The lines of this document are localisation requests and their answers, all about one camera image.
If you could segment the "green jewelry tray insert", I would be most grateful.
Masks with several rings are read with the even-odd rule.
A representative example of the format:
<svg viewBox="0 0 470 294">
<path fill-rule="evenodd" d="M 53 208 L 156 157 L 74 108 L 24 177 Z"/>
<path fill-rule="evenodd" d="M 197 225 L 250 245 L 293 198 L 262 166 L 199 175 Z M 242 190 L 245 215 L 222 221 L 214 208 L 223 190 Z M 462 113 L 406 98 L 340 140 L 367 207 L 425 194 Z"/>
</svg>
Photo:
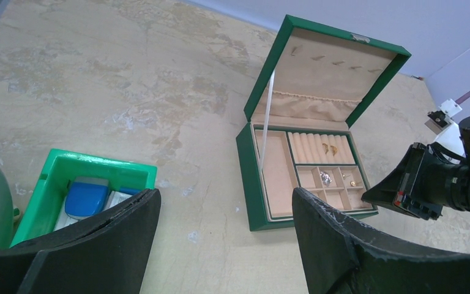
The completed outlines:
<svg viewBox="0 0 470 294">
<path fill-rule="evenodd" d="M 361 200 L 368 183 L 349 134 L 263 128 L 255 128 L 253 134 L 269 221 L 292 219 L 292 192 L 297 187 L 356 218 L 377 213 L 372 204 Z M 330 174 L 330 186 L 321 182 L 322 170 Z"/>
</svg>

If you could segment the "green jewelry box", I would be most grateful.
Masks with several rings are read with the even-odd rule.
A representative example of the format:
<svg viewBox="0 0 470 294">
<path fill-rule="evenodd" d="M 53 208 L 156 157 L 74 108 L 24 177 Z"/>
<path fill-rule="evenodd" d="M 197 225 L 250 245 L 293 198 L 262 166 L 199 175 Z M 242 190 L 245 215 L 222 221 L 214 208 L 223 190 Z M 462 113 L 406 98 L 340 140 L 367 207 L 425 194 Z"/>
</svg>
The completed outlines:
<svg viewBox="0 0 470 294">
<path fill-rule="evenodd" d="M 250 231 L 294 225 L 293 217 L 271 222 L 266 216 L 254 129 L 349 134 L 368 183 L 350 128 L 410 56 L 399 45 L 284 17 L 245 104 L 246 124 L 236 137 Z"/>
</svg>

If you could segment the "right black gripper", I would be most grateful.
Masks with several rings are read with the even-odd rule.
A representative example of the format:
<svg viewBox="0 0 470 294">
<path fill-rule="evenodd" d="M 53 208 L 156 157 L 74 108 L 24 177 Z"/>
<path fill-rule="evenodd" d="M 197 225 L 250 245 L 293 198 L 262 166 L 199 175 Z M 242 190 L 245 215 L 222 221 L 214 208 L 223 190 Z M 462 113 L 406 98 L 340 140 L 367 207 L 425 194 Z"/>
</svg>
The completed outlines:
<svg viewBox="0 0 470 294">
<path fill-rule="evenodd" d="M 436 220 L 445 206 L 470 212 L 470 117 L 458 126 L 464 157 L 456 157 L 457 163 L 450 161 L 455 154 L 438 142 L 415 143 L 382 181 L 363 193 L 361 200 L 425 220 Z"/>
</svg>

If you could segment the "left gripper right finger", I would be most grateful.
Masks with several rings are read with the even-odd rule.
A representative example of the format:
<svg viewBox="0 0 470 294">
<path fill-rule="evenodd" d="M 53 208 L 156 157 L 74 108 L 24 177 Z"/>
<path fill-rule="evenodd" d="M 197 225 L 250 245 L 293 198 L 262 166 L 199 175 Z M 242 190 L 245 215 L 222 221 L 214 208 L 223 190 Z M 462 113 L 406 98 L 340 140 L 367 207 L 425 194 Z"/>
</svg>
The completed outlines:
<svg viewBox="0 0 470 294">
<path fill-rule="evenodd" d="M 386 234 L 301 187 L 292 208 L 310 293 L 470 293 L 470 254 Z"/>
</svg>

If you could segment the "silver crystal earring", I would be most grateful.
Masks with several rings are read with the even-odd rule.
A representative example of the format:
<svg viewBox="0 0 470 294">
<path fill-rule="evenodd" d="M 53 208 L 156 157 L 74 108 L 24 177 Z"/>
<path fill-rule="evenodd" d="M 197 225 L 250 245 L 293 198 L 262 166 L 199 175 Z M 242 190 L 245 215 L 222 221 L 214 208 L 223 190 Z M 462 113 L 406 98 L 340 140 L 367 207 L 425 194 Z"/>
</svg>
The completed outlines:
<svg viewBox="0 0 470 294">
<path fill-rule="evenodd" d="M 320 175 L 320 178 L 321 178 L 321 182 L 325 186 L 330 186 L 330 184 L 332 183 L 332 178 L 331 178 L 330 174 L 328 174 L 327 172 L 322 170 L 322 171 L 320 171 L 319 175 Z"/>
</svg>

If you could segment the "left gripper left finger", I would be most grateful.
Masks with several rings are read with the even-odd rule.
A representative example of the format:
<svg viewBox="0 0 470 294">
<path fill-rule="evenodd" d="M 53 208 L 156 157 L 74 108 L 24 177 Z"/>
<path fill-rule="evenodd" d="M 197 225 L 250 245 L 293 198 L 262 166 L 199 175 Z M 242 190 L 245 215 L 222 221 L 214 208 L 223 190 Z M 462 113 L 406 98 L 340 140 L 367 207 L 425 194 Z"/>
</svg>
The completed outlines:
<svg viewBox="0 0 470 294">
<path fill-rule="evenodd" d="M 139 293 L 159 221 L 158 189 L 0 249 L 0 293 Z"/>
</svg>

